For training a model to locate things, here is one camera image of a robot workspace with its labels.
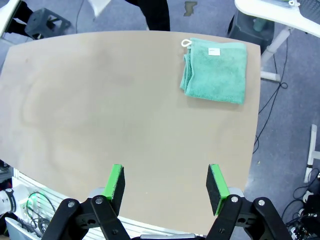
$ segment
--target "metal stand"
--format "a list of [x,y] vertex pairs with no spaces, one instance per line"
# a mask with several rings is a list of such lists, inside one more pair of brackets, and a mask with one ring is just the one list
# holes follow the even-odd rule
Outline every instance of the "metal stand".
[[305,176],[303,181],[304,183],[308,183],[310,181],[310,177],[311,177],[310,173],[313,168],[314,159],[320,159],[320,151],[315,151],[316,140],[317,140],[317,125],[312,124],[308,162],[306,163],[306,170],[305,170]]
[[278,48],[283,44],[293,31],[293,27],[285,26],[278,36],[272,41],[271,45],[261,55],[261,78],[271,81],[280,82],[281,77],[279,74],[263,71],[263,66],[267,61],[277,52]]

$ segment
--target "green gripper pad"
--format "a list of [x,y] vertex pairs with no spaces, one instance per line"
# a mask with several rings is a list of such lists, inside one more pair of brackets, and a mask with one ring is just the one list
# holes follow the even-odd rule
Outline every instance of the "green gripper pad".
[[121,164],[114,164],[102,195],[109,200],[117,216],[119,215],[122,197],[125,192],[125,185],[124,167]]
[[218,164],[210,164],[206,176],[206,189],[214,215],[219,215],[224,200],[230,195]]

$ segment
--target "beige tabletop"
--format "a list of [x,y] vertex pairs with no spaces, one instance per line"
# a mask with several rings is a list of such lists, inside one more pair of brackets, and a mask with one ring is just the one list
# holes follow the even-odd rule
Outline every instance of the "beige tabletop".
[[0,159],[79,201],[125,169],[120,215],[207,234],[209,164],[245,188],[260,96],[260,48],[246,43],[244,105],[185,96],[183,32],[67,35],[10,48],[0,77]]

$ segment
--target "white desk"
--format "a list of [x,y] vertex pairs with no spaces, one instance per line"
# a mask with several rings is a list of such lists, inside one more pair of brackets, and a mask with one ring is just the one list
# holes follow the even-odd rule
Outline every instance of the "white desk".
[[0,41],[9,45],[15,45],[13,42],[4,39],[5,30],[10,22],[20,0],[10,0],[5,6],[0,8]]
[[[267,19],[286,27],[274,38],[272,44],[264,51],[261,56],[261,66],[277,52],[280,45],[289,37],[293,29],[299,29],[306,33],[320,38],[320,25],[303,17],[300,14],[299,7],[281,7],[262,0],[234,0],[236,8],[242,13],[262,19]],[[280,81],[278,74],[270,72],[261,72],[264,79]]]

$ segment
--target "table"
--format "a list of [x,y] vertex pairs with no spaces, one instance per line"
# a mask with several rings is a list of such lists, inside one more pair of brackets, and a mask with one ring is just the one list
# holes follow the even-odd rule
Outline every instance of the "table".
[[[303,17],[298,6],[287,8],[262,0],[234,0],[234,3],[236,8],[246,15],[286,25],[261,55],[261,66],[264,66],[277,52],[277,49],[286,41],[293,29],[299,29],[320,38],[320,25]],[[278,74],[265,71],[261,72],[261,77],[278,82],[281,80]]]
[[5,42],[10,46],[14,45],[14,43],[4,39],[4,34],[7,25],[11,21],[13,14],[16,11],[19,2],[20,0],[10,0],[5,6],[0,8],[0,41]]
[[[44,194],[47,198],[50,199],[51,203],[53,204],[55,209],[58,209],[60,203],[63,199],[69,198],[59,192],[56,192],[47,186],[44,186],[37,181],[27,177],[23,173],[19,172],[17,169],[14,169],[13,177],[12,177],[12,186],[17,187],[18,185],[25,185],[28,188],[32,188],[34,191],[38,191]],[[44,213],[42,215],[47,216],[48,219],[54,215],[52,211],[52,207],[48,201],[45,200],[38,200],[37,206],[41,209],[41,212]],[[18,218],[21,220],[27,220],[26,214],[20,211],[16,211],[14,213]],[[163,227],[152,226],[149,224],[145,224],[142,222],[134,221],[131,219],[127,219],[125,217],[118,217],[121,221],[122,225],[124,226],[126,232],[130,236],[130,238],[140,237],[143,234],[155,234],[155,235],[175,235],[175,234],[185,234],[185,232],[175,231]],[[99,227],[89,229],[89,232],[83,238],[84,240],[105,240],[105,237]]]
[[183,32],[93,32],[12,46],[0,76],[0,159],[79,201],[123,164],[120,216],[207,234],[208,164],[245,188],[260,98],[248,50],[244,105],[184,95]]

